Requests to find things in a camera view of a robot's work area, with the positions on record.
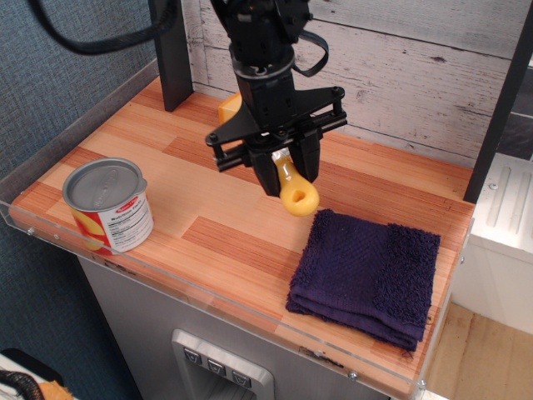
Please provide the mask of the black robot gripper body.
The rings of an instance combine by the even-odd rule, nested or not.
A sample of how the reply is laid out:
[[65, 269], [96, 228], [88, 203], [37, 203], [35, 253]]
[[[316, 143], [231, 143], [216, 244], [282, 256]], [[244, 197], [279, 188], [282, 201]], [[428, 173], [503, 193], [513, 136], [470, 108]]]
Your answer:
[[346, 123], [342, 87], [298, 91], [291, 70], [263, 76], [237, 72], [242, 105], [237, 115], [206, 137], [218, 169], [251, 165], [249, 150], [275, 152], [288, 147], [291, 128], [323, 133]]

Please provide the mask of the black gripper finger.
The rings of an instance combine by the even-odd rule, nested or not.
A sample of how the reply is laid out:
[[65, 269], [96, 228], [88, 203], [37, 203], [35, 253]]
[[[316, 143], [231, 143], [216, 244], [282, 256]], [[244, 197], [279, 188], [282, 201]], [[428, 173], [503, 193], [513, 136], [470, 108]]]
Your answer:
[[281, 184], [272, 153], [250, 149], [249, 156], [254, 173], [266, 195], [278, 198]]
[[319, 174], [321, 131], [317, 128], [307, 131], [291, 128], [288, 137], [289, 152], [297, 171], [313, 183]]

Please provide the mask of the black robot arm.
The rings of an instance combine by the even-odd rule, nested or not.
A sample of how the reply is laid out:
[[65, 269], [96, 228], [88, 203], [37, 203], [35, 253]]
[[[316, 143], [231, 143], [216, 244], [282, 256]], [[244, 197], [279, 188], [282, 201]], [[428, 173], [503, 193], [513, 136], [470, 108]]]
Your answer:
[[309, 182], [319, 173], [320, 141], [346, 124], [341, 87], [298, 91], [293, 74], [312, 77], [329, 55], [307, 70], [296, 65], [294, 44], [324, 39], [305, 29], [312, 15], [307, 1], [215, 1], [216, 15], [231, 40], [229, 51], [242, 104], [237, 113], [206, 138], [219, 171], [251, 167], [263, 190], [277, 197], [280, 178], [274, 152], [288, 149], [296, 170]]

